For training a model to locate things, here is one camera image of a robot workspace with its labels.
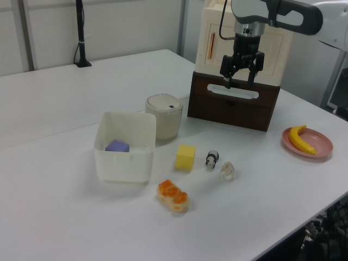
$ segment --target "beige lid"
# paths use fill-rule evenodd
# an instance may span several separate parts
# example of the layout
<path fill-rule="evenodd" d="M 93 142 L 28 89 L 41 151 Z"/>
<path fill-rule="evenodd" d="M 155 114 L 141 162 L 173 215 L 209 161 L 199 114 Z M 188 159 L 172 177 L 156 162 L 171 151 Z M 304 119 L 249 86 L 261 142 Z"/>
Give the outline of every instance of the beige lid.
<path fill-rule="evenodd" d="M 181 101 L 169 94 L 151 96 L 147 102 L 158 110 L 173 110 L 182 106 Z"/>

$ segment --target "small white figurine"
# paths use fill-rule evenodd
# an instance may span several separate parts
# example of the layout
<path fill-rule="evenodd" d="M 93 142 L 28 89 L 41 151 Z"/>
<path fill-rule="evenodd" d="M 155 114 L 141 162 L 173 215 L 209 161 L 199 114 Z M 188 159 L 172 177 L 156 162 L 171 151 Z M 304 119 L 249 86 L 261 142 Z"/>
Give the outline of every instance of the small white figurine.
<path fill-rule="evenodd" d="M 234 167 L 231 162 L 225 162 L 221 167 L 220 177 L 228 181 L 230 179 L 234 179 Z"/>
<path fill-rule="evenodd" d="M 209 151 L 206 157 L 206 165 L 212 169 L 215 167 L 216 161 L 219 159 L 219 154 L 216 150 Z"/>

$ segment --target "white wall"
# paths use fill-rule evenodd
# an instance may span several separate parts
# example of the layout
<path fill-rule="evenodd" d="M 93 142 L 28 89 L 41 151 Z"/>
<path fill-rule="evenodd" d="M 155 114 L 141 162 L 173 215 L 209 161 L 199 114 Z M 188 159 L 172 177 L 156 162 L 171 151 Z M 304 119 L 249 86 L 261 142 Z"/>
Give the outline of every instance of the white wall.
<path fill-rule="evenodd" d="M 72 64 L 75 0 L 25 0 L 35 69 Z M 182 0 L 83 0 L 88 61 L 169 49 L 177 52 Z"/>
<path fill-rule="evenodd" d="M 195 63 L 201 28 L 204 0 L 186 0 L 181 56 Z"/>
<path fill-rule="evenodd" d="M 0 1 L 0 76 L 29 70 L 18 2 Z"/>
<path fill-rule="evenodd" d="M 338 49 L 314 38 L 296 34 L 281 88 L 314 105 L 321 106 L 339 55 Z"/>

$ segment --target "wooden box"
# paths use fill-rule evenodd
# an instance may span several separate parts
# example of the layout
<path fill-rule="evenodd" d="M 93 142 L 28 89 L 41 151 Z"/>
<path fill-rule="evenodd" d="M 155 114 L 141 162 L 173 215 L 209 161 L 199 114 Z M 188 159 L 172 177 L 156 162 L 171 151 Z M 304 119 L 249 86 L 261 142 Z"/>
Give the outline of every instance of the wooden box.
<path fill-rule="evenodd" d="M 267 131 L 280 86 L 235 80 L 238 89 L 258 92 L 257 98 L 240 98 L 208 90 L 209 84 L 223 85 L 223 78 L 194 72 L 188 116 L 259 131 Z"/>

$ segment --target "purple block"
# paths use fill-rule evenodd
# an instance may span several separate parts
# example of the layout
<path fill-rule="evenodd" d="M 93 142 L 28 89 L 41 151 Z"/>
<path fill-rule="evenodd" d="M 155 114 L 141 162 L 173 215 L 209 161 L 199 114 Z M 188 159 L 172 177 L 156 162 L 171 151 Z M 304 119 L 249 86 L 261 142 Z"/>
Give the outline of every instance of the purple block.
<path fill-rule="evenodd" d="M 129 152 L 129 144 L 119 140 L 113 140 L 106 148 L 106 151 Z"/>

